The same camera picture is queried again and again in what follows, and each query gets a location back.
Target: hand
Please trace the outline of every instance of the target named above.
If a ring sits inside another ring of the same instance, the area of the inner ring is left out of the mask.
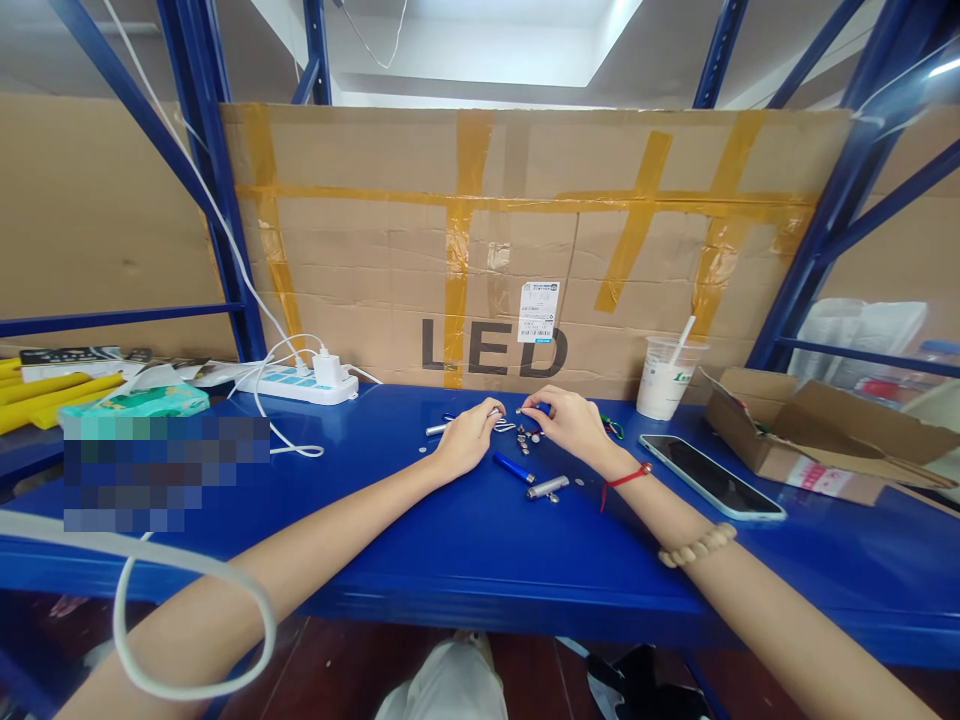
[[[430,456],[447,478],[446,482],[456,480],[477,466],[490,448],[493,426],[505,414],[499,400],[487,398],[447,425],[440,438],[440,446]]]
[[[550,416],[535,405],[548,403]],[[617,446],[607,437],[597,404],[577,393],[546,385],[523,401],[520,412],[536,420],[543,434],[572,455],[596,468]]]

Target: red string bracelet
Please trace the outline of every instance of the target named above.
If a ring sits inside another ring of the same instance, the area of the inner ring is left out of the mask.
[[[653,472],[653,465],[651,465],[650,463],[641,463],[640,469],[637,470],[632,475],[627,475],[626,477],[620,478],[619,480],[613,480],[611,482],[604,483],[603,499],[600,501],[600,512],[603,512],[603,508],[605,508],[607,505],[607,488],[608,487],[617,487],[617,485],[623,485],[624,483],[630,482],[634,478],[642,477],[644,475],[649,475],[652,472]]]

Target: ceiling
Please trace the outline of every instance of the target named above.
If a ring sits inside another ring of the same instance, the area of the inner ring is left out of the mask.
[[[102,0],[83,0],[108,21]],[[750,0],[718,107],[772,95],[840,0]],[[176,98],[155,0],[113,0],[158,95]],[[306,62],[301,0],[217,0],[236,100],[288,102]],[[346,0],[377,56],[393,51],[403,0]],[[408,0],[396,59],[380,67],[327,0],[334,101],[417,107],[690,107],[722,0]],[[868,0],[801,87],[835,103],[881,0]],[[133,72],[116,35],[108,39]],[[40,0],[0,0],[0,91],[109,97]]]

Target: open cardboard box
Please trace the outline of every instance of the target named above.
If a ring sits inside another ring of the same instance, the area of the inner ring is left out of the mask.
[[[957,485],[923,467],[960,447],[946,428],[817,381],[797,390],[780,373],[703,374],[713,385],[707,421],[760,477],[861,505],[875,505],[890,482]]]

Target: person's leg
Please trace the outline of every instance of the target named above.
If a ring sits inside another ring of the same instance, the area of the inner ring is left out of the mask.
[[[458,633],[433,649],[412,681],[387,696],[377,720],[506,720],[503,688],[491,665],[483,636]]]

